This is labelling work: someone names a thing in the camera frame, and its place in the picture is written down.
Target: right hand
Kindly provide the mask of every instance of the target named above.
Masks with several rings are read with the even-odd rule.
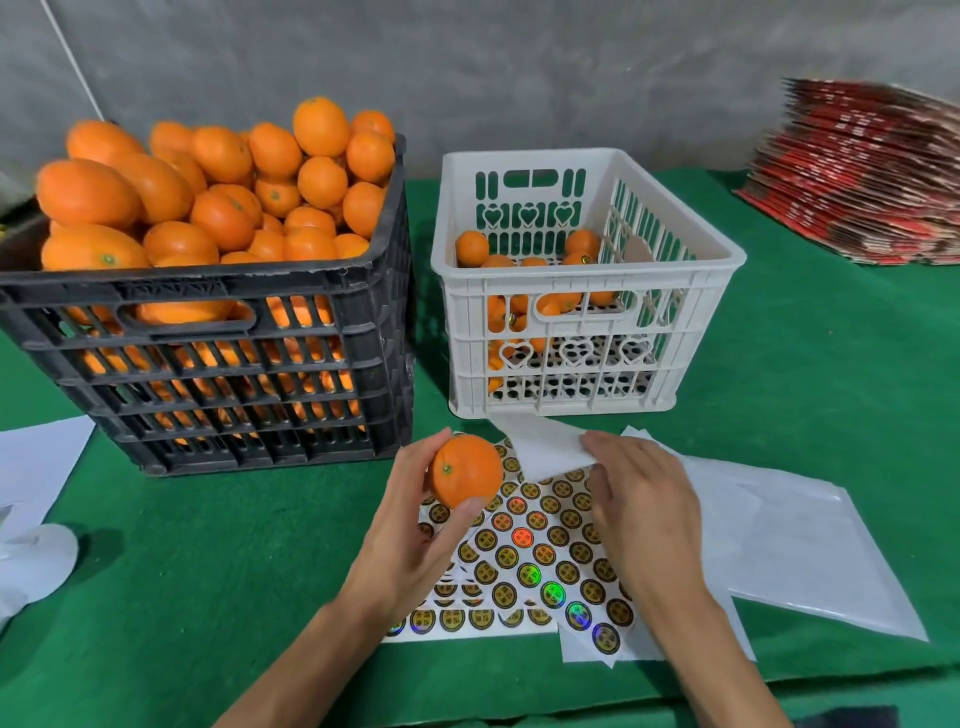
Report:
[[[593,521],[648,626],[710,600],[701,564],[700,500],[684,466],[654,442],[587,432]]]

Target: hand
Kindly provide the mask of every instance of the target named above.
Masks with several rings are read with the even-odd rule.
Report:
[[[700,559],[700,500],[681,462],[656,443],[588,432],[593,520],[644,620],[711,601]]]
[[[447,427],[396,454],[383,500],[338,597],[351,609],[372,611],[384,631],[426,599],[487,504],[481,497],[465,500],[433,538],[417,528],[426,470],[449,439]]]

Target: white plastic crate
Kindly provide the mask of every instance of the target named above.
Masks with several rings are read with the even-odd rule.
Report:
[[[566,237],[581,228],[601,235],[599,262],[559,265]],[[454,245],[468,230],[483,232],[491,253],[550,265],[459,268]],[[465,419],[669,409],[745,260],[620,150],[445,155],[430,263],[444,288],[450,409]],[[618,292],[614,305],[589,304],[593,291]],[[585,296],[560,316],[537,311],[540,295],[564,292]],[[530,297],[527,328],[490,331],[488,297],[509,306],[519,294]],[[503,342],[499,370],[490,366],[491,341]]]

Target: gray wall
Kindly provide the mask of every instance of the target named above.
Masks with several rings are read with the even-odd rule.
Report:
[[[50,0],[108,118],[289,125],[303,97],[381,108],[415,176],[445,152],[614,146],[740,166],[783,75],[960,99],[955,0]],[[92,115],[38,0],[0,0],[0,156]]]

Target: green tablecloth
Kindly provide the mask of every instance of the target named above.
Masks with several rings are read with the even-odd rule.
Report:
[[[768,681],[960,662],[960,269],[858,268],[739,202],[729,176],[676,170],[661,179],[742,245],[748,262],[733,277],[675,409],[577,424],[647,427],[686,453],[850,490],[932,644],[738,601]],[[436,182],[408,186],[420,337],[429,343],[443,316],[428,264],[437,194]],[[443,393],[445,362],[423,350],[417,436],[458,424]],[[2,337],[0,361],[8,382],[0,427],[74,414]],[[460,427],[494,437],[486,423]],[[150,480],[97,433],[52,513],[83,535],[83,560],[64,588],[0,638],[4,724],[212,722],[336,593],[389,469],[375,462]],[[676,691],[662,665],[565,667],[552,637],[396,644],[378,650],[329,722],[504,718]],[[649,720],[642,724],[662,724]]]

